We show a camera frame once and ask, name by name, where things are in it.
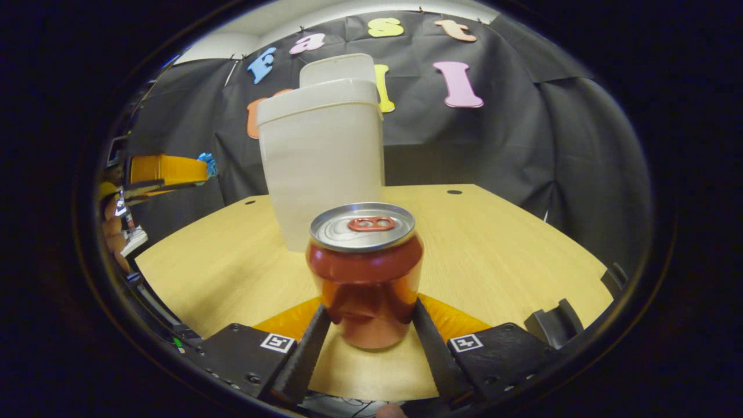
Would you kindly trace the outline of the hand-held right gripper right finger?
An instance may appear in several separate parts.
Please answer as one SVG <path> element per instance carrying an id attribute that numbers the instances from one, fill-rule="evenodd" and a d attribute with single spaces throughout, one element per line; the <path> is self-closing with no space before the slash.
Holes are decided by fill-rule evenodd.
<path id="1" fill-rule="evenodd" d="M 439 394 L 448 407 L 499 402 L 527 387 L 557 350 L 515 323 L 444 336 L 431 312 L 446 304 L 417 296 L 412 323 Z"/>

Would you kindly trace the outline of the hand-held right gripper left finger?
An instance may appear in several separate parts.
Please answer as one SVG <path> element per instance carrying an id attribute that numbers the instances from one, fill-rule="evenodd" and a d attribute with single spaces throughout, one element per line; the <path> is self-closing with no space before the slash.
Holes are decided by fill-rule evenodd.
<path id="1" fill-rule="evenodd" d="M 299 405 L 330 325 L 314 297 L 256 326 L 227 325 L 197 344 L 197 365 L 245 396 Z"/>

